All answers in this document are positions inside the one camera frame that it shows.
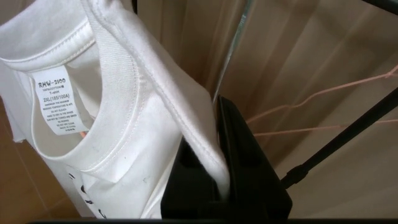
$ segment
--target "pink string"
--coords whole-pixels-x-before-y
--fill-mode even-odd
[[[378,75],[378,76],[371,77],[371,78],[365,78],[365,79],[363,79],[363,80],[358,80],[358,81],[355,81],[355,82],[351,82],[351,83],[347,83],[347,84],[344,84],[344,85],[335,86],[335,87],[332,87],[332,88],[329,88],[329,89],[326,89],[326,90],[322,90],[322,91],[316,92],[316,93],[310,95],[307,99],[305,99],[303,102],[301,102],[301,103],[299,103],[299,104],[297,104],[297,105],[282,105],[282,106],[277,106],[277,107],[275,107],[275,108],[273,108],[273,109],[267,110],[267,111],[265,111],[265,112],[263,112],[263,113],[261,113],[261,114],[258,114],[258,115],[253,116],[252,118],[249,118],[249,119],[246,121],[246,123],[249,124],[249,123],[251,123],[251,122],[253,122],[253,121],[255,121],[255,120],[259,119],[259,118],[262,118],[262,117],[264,117],[264,116],[266,116],[266,115],[269,115],[269,114],[271,114],[271,113],[273,113],[273,112],[276,112],[276,111],[279,111],[279,110],[281,110],[281,109],[285,109],[285,108],[290,108],[290,109],[298,108],[298,107],[303,106],[304,104],[306,104],[306,103],[307,103],[308,101],[310,101],[312,98],[314,98],[314,97],[316,97],[316,96],[318,96],[318,95],[324,94],[324,93],[328,93],[328,92],[331,92],[331,91],[339,90],[339,89],[341,89],[341,88],[346,88],[346,87],[349,87],[349,86],[359,85],[359,84],[361,84],[361,83],[370,82],[370,81],[377,80],[377,79],[380,79],[380,78],[390,78],[391,76],[393,76],[393,74],[394,74],[394,72],[395,72],[396,70],[398,70],[398,65],[396,65],[390,72],[387,72],[387,73],[385,73],[385,74],[383,74],[383,75]]]
[[[375,124],[385,124],[385,123],[393,123],[393,122],[398,122],[398,119],[376,121]],[[273,135],[278,135],[278,134],[291,134],[291,133],[300,133],[300,132],[306,132],[306,131],[323,131],[323,130],[346,128],[346,127],[348,127],[348,124],[340,124],[340,125],[316,127],[316,128],[293,129],[293,130],[287,130],[287,131],[273,131],[273,132],[268,132],[268,133],[256,133],[253,135],[254,135],[254,137],[273,136]]]

